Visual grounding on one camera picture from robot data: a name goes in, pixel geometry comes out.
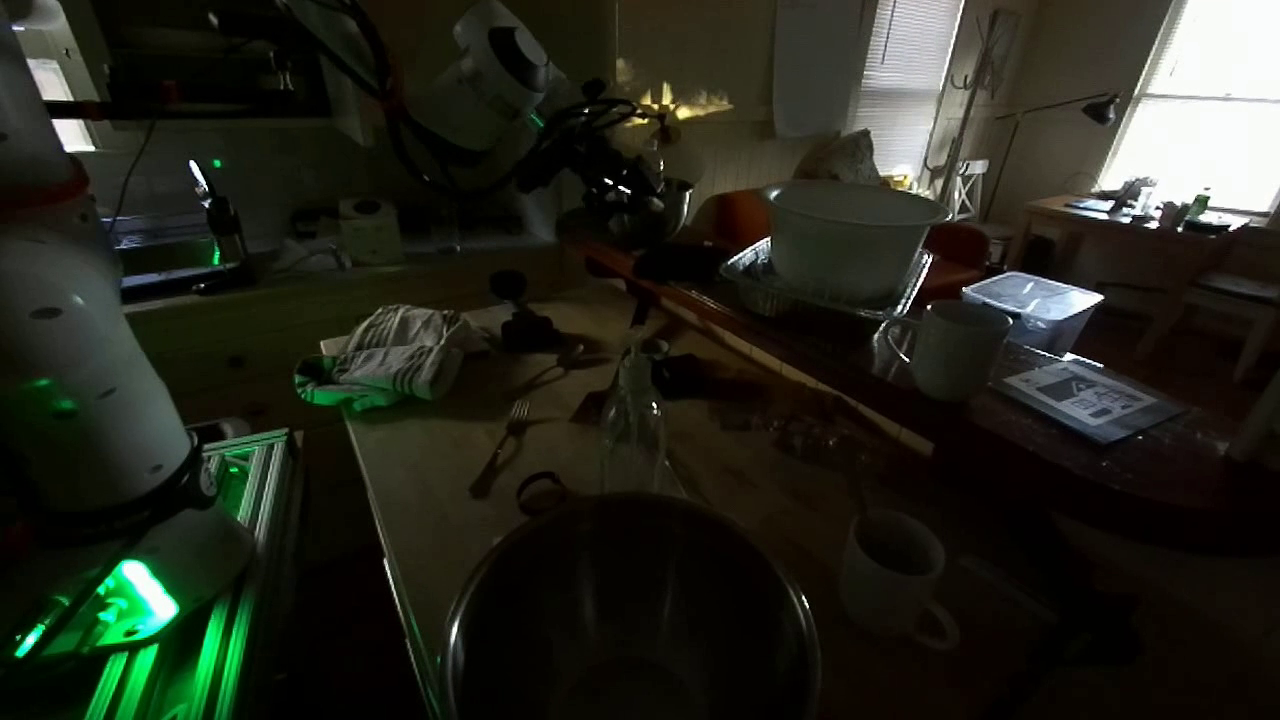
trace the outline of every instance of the stainless steel bowl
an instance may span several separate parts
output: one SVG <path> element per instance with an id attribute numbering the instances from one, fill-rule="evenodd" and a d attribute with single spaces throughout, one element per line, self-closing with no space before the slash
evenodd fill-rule
<path id="1" fill-rule="evenodd" d="M 452 606 L 455 720 L 805 720 L 807 601 L 711 511 L 570 498 L 503 536 Z"/>

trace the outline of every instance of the white cup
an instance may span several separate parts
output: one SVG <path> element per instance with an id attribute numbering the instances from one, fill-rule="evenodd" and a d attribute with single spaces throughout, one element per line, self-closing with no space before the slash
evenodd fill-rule
<path id="1" fill-rule="evenodd" d="M 930 526 L 915 517 L 871 506 L 848 526 L 840 601 L 871 632 L 912 634 L 948 651 L 961 644 L 961 625 L 930 601 L 943 566 L 948 546 Z"/>
<path id="2" fill-rule="evenodd" d="M 912 366 L 924 394 L 965 403 L 989 388 L 990 365 L 1011 320 L 989 303 L 939 298 L 920 320 L 887 320 L 907 327 L 907 344 L 892 350 Z"/>

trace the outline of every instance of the desk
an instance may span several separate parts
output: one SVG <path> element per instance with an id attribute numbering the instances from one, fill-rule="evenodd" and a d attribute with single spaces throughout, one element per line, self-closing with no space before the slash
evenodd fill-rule
<path id="1" fill-rule="evenodd" d="M 565 332 L 616 344 L 632 303 L 616 287 L 579 287 L 557 303 L 539 303 L 539 312 Z M 737 379 L 756 383 L 762 377 L 696 332 L 676 337 L 676 346 L 696 350 Z M 601 472 L 594 426 L 570 424 L 569 417 L 582 391 L 607 383 L 612 365 L 536 388 L 528 403 L 533 417 L 547 424 L 528 426 L 524 451 L 489 498 L 466 495 L 466 480 L 479 472 L 507 413 L 507 388 L 536 366 L 547 366 L 547 355 L 472 355 L 440 403 L 347 421 L 401 625 L 427 689 L 440 689 L 448 604 L 493 538 L 521 522 L 513 483 L 528 472 L 557 467 L 569 483 L 587 486 Z M 927 467 L 895 451 L 895 443 L 867 424 L 854 424 L 854 417 L 848 417 L 854 443 L 843 443 L 848 451 L 825 464 L 779 451 L 767 424 L 722 424 L 722 413 L 741 408 L 748 417 L 756 417 L 756 408 L 767 408 L 767 417 L 826 408 L 791 383 L 756 388 L 762 388 L 759 403 L 745 394 L 737 403 L 664 403 L 666 451 L 687 495 L 741 522 L 807 591 L 825 651 L 821 715 L 979 715 L 1025 663 L 1025 649 L 1043 629 L 1043 616 L 1011 601 L 1006 588 L 989 583 L 969 555 L 1019 545 L 990 538 L 989 533 L 1000 522 L 989 521 L 983 505 L 965 498 L 965 493 L 927 493 Z M 843 616 L 837 601 L 837 558 L 861 495 L 907 506 L 948 538 L 953 572 L 943 604 L 965 629 L 961 651 L 883 640 Z"/>
<path id="2" fill-rule="evenodd" d="M 876 358 L 863 337 L 840 339 L 837 327 L 817 337 L 794 332 L 794 324 L 762 324 L 717 287 L 634 281 L 632 257 L 616 250 L 587 223 L 565 223 L 560 232 L 594 269 L 626 276 L 632 287 L 726 346 L 902 426 L 956 480 L 1173 546 L 1269 551 L 1280 545 L 1280 480 L 1227 464 L 1223 435 L 1194 408 L 1112 448 L 1097 448 L 994 391 L 969 408 L 943 408 L 912 391 L 899 370 L 871 370 Z"/>
<path id="3" fill-rule="evenodd" d="M 1163 232 L 1070 204 L 1074 194 L 1032 199 L 1006 258 L 1019 269 L 1032 258 L 1032 238 L 1051 238 L 1051 276 L 1089 283 L 1129 312 L 1161 312 L 1163 290 L 1194 281 L 1223 246 L 1220 234 Z"/>

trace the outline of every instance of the wire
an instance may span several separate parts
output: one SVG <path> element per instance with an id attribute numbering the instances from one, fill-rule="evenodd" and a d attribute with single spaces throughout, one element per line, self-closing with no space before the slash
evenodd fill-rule
<path id="1" fill-rule="evenodd" d="M 119 242 L 119 238 L 116 238 L 116 223 L 119 223 L 119 211 L 125 211 L 125 199 L 129 199 L 133 171 L 135 171 L 135 163 L 143 160 L 143 152 L 148 152 L 148 142 L 151 142 L 151 137 L 156 137 L 156 124 L 159 124 L 159 118 L 151 114 L 143 141 L 135 142 L 129 168 L 125 168 L 125 175 L 119 175 L 116 204 L 110 204 L 110 218 L 106 218 L 106 242 L 110 242 L 110 246 Z"/>

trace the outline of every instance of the lamp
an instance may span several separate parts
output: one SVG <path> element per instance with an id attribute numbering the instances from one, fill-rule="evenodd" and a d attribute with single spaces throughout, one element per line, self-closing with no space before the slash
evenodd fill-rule
<path id="1" fill-rule="evenodd" d="M 1000 181 L 1004 181 L 1004 168 L 1011 160 L 1011 142 L 1014 142 L 1014 131 L 1025 129 L 1025 118 L 1040 114 L 1040 112 L 1058 112 L 1058 108 L 1080 108 L 1091 124 L 1116 124 L 1119 118 L 1119 96 L 1116 91 L 1089 91 L 1089 96 L 1066 96 L 1066 100 L 1032 105 L 1032 108 L 1014 108 L 1014 112 L 990 114 L 990 118 L 1011 118 L 1011 129 L 1006 129 L 1004 147 L 1000 147 L 1000 163 L 994 163 L 994 175 L 990 175 L 990 190 L 989 190 L 983 215 L 990 215 L 990 204 L 1000 194 Z"/>

